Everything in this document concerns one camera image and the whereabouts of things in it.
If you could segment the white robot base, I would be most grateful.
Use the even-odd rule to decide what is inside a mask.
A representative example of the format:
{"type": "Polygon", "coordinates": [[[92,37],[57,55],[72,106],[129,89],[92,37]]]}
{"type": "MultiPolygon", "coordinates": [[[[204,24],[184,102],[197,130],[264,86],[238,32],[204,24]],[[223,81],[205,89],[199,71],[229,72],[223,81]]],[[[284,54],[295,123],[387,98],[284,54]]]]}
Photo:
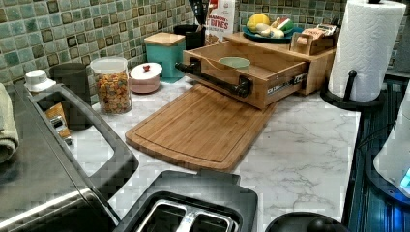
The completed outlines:
{"type": "Polygon", "coordinates": [[[409,206],[410,197],[409,104],[409,87],[406,87],[393,129],[366,172],[377,188],[405,206],[409,206]]]}

